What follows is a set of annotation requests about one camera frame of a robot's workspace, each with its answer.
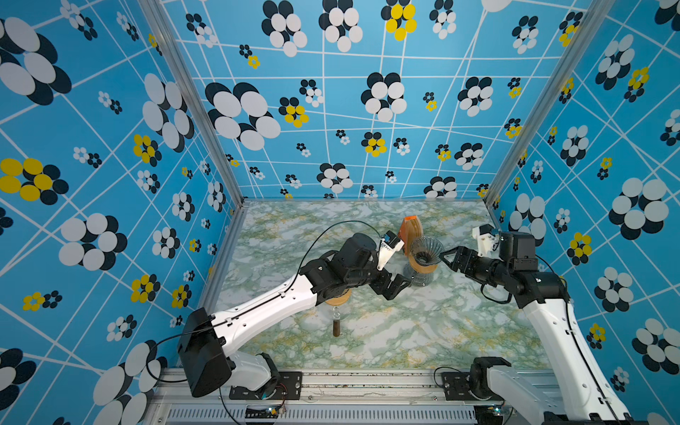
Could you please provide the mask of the grey glass pitcher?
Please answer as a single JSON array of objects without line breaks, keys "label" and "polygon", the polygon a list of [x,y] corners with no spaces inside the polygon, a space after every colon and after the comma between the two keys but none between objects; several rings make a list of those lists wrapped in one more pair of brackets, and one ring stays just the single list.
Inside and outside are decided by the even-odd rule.
[{"label": "grey glass pitcher", "polygon": [[417,272],[409,264],[405,265],[402,274],[414,288],[426,287],[430,285],[434,279],[434,273]]}]

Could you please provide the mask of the grey glass dripper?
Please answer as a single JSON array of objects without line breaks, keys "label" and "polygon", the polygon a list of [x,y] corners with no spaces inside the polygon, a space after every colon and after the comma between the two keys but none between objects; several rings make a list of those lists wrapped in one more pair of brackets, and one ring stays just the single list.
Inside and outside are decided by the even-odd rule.
[{"label": "grey glass dripper", "polygon": [[434,237],[420,237],[411,245],[411,257],[418,266],[430,267],[440,262],[443,244]]}]

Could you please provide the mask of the orange coffee filter pack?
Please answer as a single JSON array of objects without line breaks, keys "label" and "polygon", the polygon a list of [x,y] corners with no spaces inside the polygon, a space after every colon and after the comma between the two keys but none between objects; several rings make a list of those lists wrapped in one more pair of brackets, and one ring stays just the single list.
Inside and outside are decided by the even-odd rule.
[{"label": "orange coffee filter pack", "polygon": [[403,241],[403,253],[406,256],[411,254],[413,242],[424,235],[423,225],[417,215],[407,216],[403,219],[398,232],[398,237]]}]

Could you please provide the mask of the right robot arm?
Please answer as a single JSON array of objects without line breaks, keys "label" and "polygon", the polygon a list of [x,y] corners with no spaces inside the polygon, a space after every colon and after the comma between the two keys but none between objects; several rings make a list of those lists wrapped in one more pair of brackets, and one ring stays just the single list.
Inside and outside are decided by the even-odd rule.
[{"label": "right robot arm", "polygon": [[440,253],[449,269],[487,286],[501,287],[538,334],[561,392],[547,396],[509,361],[479,357],[469,373],[477,398],[502,398],[530,424],[632,424],[634,419],[602,373],[577,327],[566,283],[538,269],[533,235],[501,232],[477,235],[478,248],[458,246]]}]

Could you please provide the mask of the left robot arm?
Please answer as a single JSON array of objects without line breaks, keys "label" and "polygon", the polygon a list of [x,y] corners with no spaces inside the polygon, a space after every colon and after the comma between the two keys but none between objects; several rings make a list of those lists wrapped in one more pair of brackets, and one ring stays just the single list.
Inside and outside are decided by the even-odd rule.
[{"label": "left robot arm", "polygon": [[191,395],[202,398],[230,386],[270,397],[283,380],[281,372],[269,355],[247,354],[241,347],[284,319],[354,288],[368,285],[376,295],[394,299],[410,283],[386,265],[403,245],[391,231],[380,242],[356,233],[340,250],[306,262],[274,290],[228,310],[207,313],[200,308],[192,313],[178,343]]}]

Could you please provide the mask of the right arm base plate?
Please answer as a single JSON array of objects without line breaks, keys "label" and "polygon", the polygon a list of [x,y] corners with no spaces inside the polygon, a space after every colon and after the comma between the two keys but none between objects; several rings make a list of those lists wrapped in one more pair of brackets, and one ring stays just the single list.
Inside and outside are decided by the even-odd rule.
[{"label": "right arm base plate", "polygon": [[492,405],[500,405],[506,402],[497,394],[476,396],[470,389],[469,373],[446,370],[437,374],[437,383],[442,388],[446,401],[479,402]]}]

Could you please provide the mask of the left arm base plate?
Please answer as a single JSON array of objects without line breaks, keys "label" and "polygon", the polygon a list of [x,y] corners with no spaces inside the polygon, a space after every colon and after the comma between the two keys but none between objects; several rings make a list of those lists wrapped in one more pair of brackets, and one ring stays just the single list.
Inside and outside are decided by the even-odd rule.
[{"label": "left arm base plate", "polygon": [[231,400],[288,401],[299,400],[303,384],[301,371],[283,371],[274,375],[256,391],[243,386],[232,386],[228,398]]}]

